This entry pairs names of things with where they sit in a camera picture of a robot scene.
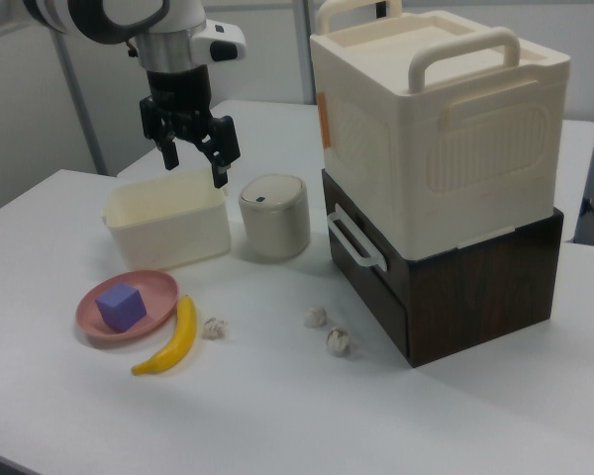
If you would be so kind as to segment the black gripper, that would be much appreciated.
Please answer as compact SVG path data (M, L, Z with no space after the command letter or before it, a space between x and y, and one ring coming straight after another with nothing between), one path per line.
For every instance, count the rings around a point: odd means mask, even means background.
M175 133L167 113L191 118L206 132L194 143L211 164L216 189L228 183L228 170L241 156L237 132L230 116L214 118L210 112L211 85L207 66L178 73L147 72L150 97L140 102L143 133L161 152L166 170L179 165Z

